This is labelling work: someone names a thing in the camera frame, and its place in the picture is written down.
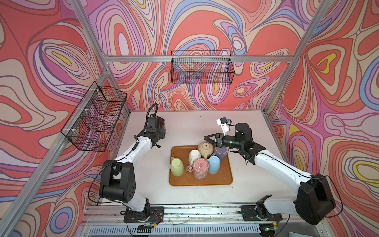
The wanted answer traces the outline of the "white cream mug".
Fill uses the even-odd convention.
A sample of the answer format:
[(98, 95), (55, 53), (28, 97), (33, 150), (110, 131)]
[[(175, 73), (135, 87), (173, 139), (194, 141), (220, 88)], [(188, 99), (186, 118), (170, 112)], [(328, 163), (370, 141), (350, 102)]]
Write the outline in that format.
[(188, 157), (189, 165), (192, 165), (197, 159), (201, 158), (201, 153), (199, 150), (191, 150)]

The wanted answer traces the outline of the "pink floral mug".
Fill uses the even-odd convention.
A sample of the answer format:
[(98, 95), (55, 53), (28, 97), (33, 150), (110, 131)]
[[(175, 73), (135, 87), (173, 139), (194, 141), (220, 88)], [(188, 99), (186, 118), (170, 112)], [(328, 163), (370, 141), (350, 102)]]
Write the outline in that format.
[(206, 159), (196, 159), (192, 165), (186, 167), (186, 171), (192, 173), (198, 180), (204, 180), (208, 174), (209, 163)]

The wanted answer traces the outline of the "black red mug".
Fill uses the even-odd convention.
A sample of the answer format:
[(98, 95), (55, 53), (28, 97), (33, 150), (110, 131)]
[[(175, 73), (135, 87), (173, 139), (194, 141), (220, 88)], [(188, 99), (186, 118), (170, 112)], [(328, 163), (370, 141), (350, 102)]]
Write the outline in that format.
[(162, 117), (158, 117), (159, 122), (159, 138), (164, 139), (166, 135), (165, 120)]

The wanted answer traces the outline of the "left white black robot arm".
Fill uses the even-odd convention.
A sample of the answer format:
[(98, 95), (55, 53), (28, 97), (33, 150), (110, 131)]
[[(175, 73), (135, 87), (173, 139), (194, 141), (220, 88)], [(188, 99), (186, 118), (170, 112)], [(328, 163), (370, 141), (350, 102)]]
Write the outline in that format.
[(157, 116), (158, 108), (155, 103), (148, 109), (144, 127), (134, 136), (134, 143), (116, 160), (108, 160), (103, 164), (100, 198), (119, 202), (131, 211), (148, 210), (148, 199), (136, 191), (134, 165), (153, 147), (160, 148), (158, 141), (165, 138), (165, 120)]

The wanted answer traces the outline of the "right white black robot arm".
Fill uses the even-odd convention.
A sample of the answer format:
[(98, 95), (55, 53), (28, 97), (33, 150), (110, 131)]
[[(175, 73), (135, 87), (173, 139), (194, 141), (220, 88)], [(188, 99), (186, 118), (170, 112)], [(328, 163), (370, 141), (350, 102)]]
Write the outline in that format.
[(252, 130), (246, 123), (236, 124), (234, 136), (227, 134), (228, 123), (222, 123), (221, 127), (222, 133), (204, 136), (204, 140), (215, 147), (236, 149), (246, 163), (267, 170), (296, 193), (288, 197), (264, 196), (253, 211), (257, 218), (267, 220), (276, 214), (297, 215), (307, 223), (317, 225), (335, 209), (332, 182), (325, 176), (312, 175), (276, 157), (253, 140)]

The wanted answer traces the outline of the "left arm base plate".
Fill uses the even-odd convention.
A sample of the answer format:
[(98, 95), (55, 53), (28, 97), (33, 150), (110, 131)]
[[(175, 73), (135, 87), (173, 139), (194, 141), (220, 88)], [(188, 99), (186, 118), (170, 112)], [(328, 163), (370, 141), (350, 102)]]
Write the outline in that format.
[(142, 212), (129, 208), (120, 212), (124, 223), (159, 224), (164, 220), (164, 206), (146, 207)]

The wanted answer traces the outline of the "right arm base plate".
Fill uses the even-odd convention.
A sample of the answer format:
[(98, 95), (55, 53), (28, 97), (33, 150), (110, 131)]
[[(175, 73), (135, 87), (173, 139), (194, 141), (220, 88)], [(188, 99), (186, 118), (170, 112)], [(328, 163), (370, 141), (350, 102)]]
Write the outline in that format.
[(256, 205), (242, 205), (237, 213), (242, 215), (243, 221), (280, 222), (283, 220), (281, 214), (270, 214), (263, 207)]

